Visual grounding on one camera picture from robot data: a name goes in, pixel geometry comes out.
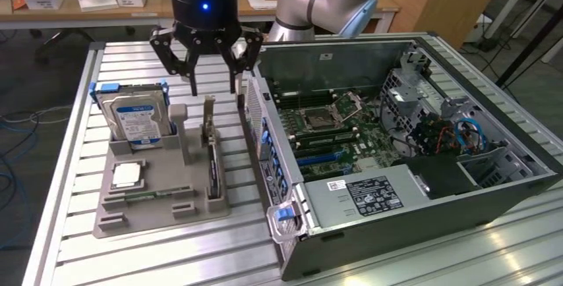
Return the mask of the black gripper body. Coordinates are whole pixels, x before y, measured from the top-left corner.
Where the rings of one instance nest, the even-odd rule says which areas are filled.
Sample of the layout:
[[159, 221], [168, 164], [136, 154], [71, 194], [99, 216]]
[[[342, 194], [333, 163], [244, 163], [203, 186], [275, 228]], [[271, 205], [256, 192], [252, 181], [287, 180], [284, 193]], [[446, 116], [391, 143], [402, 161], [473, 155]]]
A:
[[238, 0], [172, 0], [175, 38], [186, 42], [192, 31], [234, 42], [242, 35]]

